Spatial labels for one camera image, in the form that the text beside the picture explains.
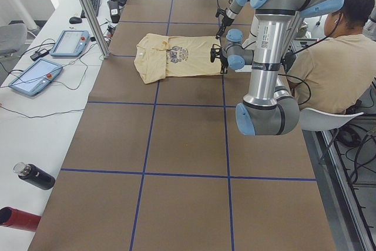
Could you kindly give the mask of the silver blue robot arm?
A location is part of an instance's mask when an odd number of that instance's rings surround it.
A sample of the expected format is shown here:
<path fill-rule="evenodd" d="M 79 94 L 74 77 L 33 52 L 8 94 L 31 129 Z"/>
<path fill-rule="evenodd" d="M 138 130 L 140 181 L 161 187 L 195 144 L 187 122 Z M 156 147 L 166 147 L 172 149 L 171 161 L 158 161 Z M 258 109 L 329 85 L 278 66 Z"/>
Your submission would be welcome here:
<path fill-rule="evenodd" d="M 212 58 L 219 58 L 223 69 L 241 69 L 251 65 L 248 92 L 236 106 L 236 123 L 244 135 L 283 135 L 298 123 L 297 101 L 279 79 L 281 59 L 292 32 L 289 22 L 297 17 L 311 18 L 339 10 L 344 0 L 232 0 L 223 11 L 220 34 L 227 42 Z M 245 4 L 255 11 L 258 33 L 254 49 L 246 49 L 242 33 L 229 25 Z"/>
<path fill-rule="evenodd" d="M 222 20 L 219 25 L 219 30 L 216 33 L 216 39 L 219 39 L 226 31 L 226 28 L 232 25 L 237 15 L 248 2 L 250 2 L 250 0 L 229 0 L 229 6 L 226 9 L 222 9 L 219 0 L 217 0 L 217 11 L 215 17 L 219 18 L 221 15 Z"/>

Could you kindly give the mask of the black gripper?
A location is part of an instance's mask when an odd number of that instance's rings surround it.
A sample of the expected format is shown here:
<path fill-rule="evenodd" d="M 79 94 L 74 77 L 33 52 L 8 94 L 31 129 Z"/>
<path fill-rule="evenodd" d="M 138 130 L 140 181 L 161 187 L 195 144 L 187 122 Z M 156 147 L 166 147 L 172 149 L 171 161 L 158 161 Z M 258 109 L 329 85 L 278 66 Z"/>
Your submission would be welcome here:
<path fill-rule="evenodd" d="M 222 16 L 222 20 L 221 20 L 219 30 L 216 33 L 216 39 L 219 39 L 226 31 L 226 28 L 230 26 L 234 21 L 233 11 L 230 8 L 226 8 L 226 9 L 217 8 L 215 17 L 220 18 L 220 15 Z"/>
<path fill-rule="evenodd" d="M 226 74 L 229 63 L 226 57 L 224 49 L 216 43 L 211 46 L 210 49 L 210 62 L 213 63 L 215 59 L 219 59 L 221 62 L 220 74 Z"/>

